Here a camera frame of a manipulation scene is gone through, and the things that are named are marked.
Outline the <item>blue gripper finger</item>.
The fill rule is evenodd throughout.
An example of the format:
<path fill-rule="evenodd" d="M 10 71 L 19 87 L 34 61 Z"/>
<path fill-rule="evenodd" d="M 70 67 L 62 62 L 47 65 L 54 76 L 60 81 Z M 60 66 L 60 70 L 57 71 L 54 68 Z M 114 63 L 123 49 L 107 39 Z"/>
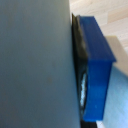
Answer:
<path fill-rule="evenodd" d="M 72 16 L 72 40 L 80 118 L 102 120 L 116 58 L 93 16 Z"/>

